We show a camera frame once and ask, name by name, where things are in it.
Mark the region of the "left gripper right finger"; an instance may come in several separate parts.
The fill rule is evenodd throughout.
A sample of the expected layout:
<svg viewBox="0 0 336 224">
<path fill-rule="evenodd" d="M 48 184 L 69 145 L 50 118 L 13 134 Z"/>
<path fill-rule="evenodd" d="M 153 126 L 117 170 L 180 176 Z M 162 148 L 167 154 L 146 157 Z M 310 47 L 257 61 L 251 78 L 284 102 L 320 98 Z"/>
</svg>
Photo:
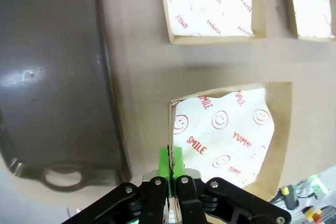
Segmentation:
<svg viewBox="0 0 336 224">
<path fill-rule="evenodd" d="M 183 152 L 172 148 L 172 178 L 182 223 L 291 223 L 289 212 L 229 182 L 202 181 L 197 170 L 185 170 Z"/>
</svg>

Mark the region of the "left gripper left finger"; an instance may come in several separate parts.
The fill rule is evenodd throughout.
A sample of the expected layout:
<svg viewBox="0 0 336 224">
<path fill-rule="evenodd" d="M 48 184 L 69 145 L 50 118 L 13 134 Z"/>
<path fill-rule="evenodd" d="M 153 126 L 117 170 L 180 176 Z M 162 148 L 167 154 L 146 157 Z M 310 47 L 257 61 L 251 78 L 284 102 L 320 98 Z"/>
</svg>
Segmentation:
<svg viewBox="0 0 336 224">
<path fill-rule="evenodd" d="M 144 174 L 140 186 L 122 183 L 64 223 L 163 223 L 169 179 L 166 147 L 159 152 L 159 169 Z"/>
</svg>

